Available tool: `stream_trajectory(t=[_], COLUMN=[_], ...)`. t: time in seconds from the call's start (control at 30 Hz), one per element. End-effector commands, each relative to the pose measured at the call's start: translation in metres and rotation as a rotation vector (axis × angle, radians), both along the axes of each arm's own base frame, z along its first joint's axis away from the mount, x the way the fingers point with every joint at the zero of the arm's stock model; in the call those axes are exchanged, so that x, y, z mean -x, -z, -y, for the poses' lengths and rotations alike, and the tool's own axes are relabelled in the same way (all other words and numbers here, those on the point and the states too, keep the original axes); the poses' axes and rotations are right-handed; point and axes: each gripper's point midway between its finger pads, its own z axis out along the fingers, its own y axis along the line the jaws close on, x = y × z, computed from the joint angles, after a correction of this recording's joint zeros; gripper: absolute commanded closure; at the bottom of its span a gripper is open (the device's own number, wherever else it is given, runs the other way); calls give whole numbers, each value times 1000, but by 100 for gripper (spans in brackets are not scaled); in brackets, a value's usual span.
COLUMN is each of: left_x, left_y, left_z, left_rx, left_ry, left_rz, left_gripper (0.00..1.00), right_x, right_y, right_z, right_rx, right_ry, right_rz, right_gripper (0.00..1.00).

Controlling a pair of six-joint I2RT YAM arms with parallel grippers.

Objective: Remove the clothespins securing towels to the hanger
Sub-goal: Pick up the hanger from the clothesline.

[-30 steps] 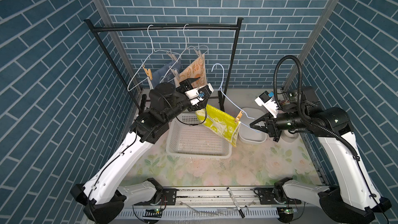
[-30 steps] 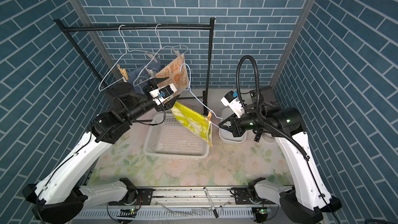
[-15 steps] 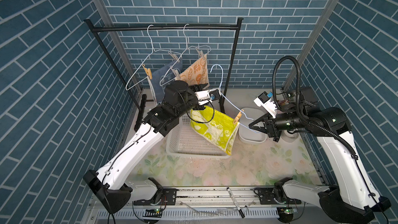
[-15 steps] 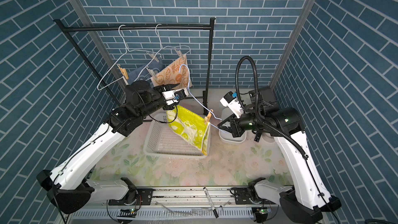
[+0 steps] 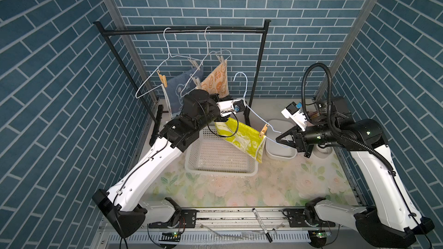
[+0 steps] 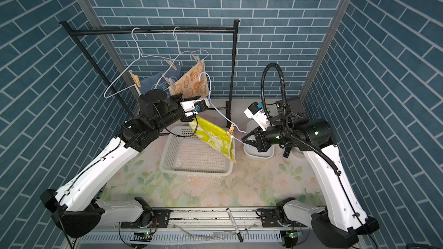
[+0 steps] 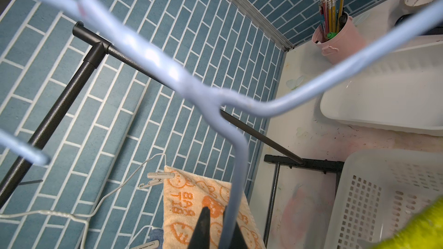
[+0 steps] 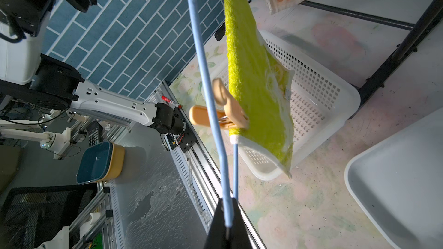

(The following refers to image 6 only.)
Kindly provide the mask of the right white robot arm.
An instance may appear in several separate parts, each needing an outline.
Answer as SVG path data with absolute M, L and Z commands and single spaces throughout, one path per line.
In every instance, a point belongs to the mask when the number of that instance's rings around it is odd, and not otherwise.
M 257 123 L 242 142 L 264 153 L 278 145 L 284 157 L 301 152 L 310 164 L 325 198 L 324 207 L 314 207 L 288 197 L 276 208 L 261 214 L 263 227 L 275 222 L 284 227 L 309 227 L 329 248 L 356 248 L 359 236 L 379 230 L 378 221 L 366 214 L 353 191 L 340 161 L 339 148 L 329 123 L 309 120 L 300 98 L 275 103 L 277 116 L 265 113 L 262 103 L 254 102 L 245 115 Z

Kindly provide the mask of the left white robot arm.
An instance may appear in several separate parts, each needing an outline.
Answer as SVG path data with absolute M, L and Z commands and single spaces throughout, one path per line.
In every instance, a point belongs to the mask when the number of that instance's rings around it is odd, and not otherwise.
M 40 199 L 56 226 L 71 238 L 82 237 L 99 225 L 134 223 L 153 225 L 153 211 L 141 197 L 105 203 L 96 195 L 131 159 L 143 152 L 160 133 L 177 121 L 190 122 L 210 107 L 207 98 L 168 96 L 160 89 L 138 98 L 140 113 L 125 122 L 105 149 L 78 175 L 58 189 L 48 189 Z

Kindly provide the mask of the light blue wire hanger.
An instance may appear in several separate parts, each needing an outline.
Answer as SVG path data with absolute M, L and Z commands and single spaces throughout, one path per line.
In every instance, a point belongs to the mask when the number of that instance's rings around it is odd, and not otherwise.
M 198 77 L 198 80 L 200 81 L 200 78 L 201 78 L 201 76 L 203 75 L 203 74 L 206 74 L 207 75 L 207 80 L 209 81 L 209 88 L 207 89 L 207 91 L 209 92 L 209 94 L 208 94 L 208 96 L 207 96 L 207 98 L 208 98 L 208 100 L 209 100 L 209 103 L 210 103 L 210 105 L 223 117 L 223 118 L 225 118 L 227 121 L 228 121 L 228 125 L 231 125 L 233 122 L 232 121 L 230 121 L 225 115 L 223 115 L 213 104 L 212 104 L 212 101 L 211 101 L 211 78 L 210 78 L 210 75 L 208 74 L 208 73 L 206 73 L 206 72 L 201 72 L 200 74 L 199 74 L 199 77 Z M 245 133 L 244 131 L 242 131 L 242 130 L 240 130 L 239 128 L 238 128 L 238 126 L 235 124 L 235 128 L 238 130 L 238 131 L 240 131 L 241 133 Z M 218 147 L 221 147 L 221 143 L 223 142 L 225 145 L 227 145 L 227 144 L 231 144 L 232 143 L 232 141 L 233 141 L 233 139 L 236 139 L 237 141 L 239 141 L 239 142 L 241 142 L 241 143 L 243 143 L 241 140 L 239 140 L 238 138 L 236 138 L 236 137 L 234 137 L 234 135 L 233 135 L 233 138 L 228 138 L 227 137 L 227 135 L 226 135 L 226 131 L 227 130 L 225 130 L 225 129 L 222 129 L 221 127 L 219 127 L 219 126 L 217 126 L 217 125 L 215 125 L 215 124 L 213 124 L 213 123 L 211 123 L 211 122 L 207 122 L 207 121 L 204 121 L 204 125 L 202 126 L 202 130 L 201 131 L 205 131 L 209 136 L 211 136 L 211 139 L 214 139 L 214 140 L 219 140 L 219 142 L 218 142 Z

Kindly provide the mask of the yellow green towel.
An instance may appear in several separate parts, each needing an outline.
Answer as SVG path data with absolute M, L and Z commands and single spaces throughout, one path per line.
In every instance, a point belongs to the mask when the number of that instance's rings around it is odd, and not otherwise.
M 192 132 L 208 144 L 211 148 L 223 154 L 233 163 L 236 163 L 235 141 L 232 134 L 221 127 L 197 116 L 189 122 Z

